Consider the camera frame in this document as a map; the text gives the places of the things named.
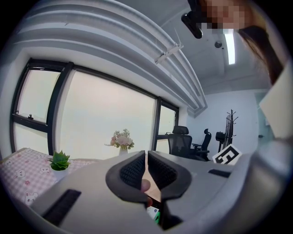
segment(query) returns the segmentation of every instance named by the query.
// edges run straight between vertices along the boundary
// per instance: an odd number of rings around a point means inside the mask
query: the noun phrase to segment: potted plant
[[[68,162],[69,155],[66,156],[62,151],[60,153],[54,152],[53,158],[48,159],[51,164],[52,171],[56,176],[57,180],[61,180],[64,176],[68,174]]]
[[[115,131],[113,137],[111,138],[110,144],[105,144],[107,146],[114,146],[116,148],[120,147],[119,155],[127,154],[128,149],[134,147],[134,142],[130,138],[130,132],[127,129],[123,129],[123,132]]]

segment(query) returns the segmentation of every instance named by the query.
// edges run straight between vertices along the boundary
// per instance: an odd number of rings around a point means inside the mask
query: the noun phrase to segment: green object
[[[48,159],[51,162],[53,170],[65,170],[69,166],[69,155],[66,156],[62,151],[60,153],[54,152],[53,158]]]
[[[159,223],[159,221],[160,221],[160,212],[159,211],[157,212],[154,220],[155,220],[156,223]]]

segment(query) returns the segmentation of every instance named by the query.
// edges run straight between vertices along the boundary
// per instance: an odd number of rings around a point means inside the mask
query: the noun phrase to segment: pink checkered bedsheet
[[[27,205],[58,182],[47,158],[52,156],[24,149],[0,164],[0,178],[8,192]],[[97,160],[71,160],[71,173]]]

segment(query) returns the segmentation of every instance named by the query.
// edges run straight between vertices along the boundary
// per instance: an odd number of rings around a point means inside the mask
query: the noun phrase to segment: ceiling light
[[[227,49],[228,49],[228,59],[229,65],[235,63],[235,45],[234,45],[234,36],[232,33],[225,34]]]

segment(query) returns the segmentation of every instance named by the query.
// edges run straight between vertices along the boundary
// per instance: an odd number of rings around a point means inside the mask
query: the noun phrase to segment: white vase
[[[120,147],[119,155],[123,155],[123,154],[128,154],[128,150],[127,149],[122,149]]]
[[[58,181],[62,180],[64,178],[64,176],[68,175],[68,167],[65,170],[54,170],[52,168],[51,168],[51,170],[53,171],[53,173]]]

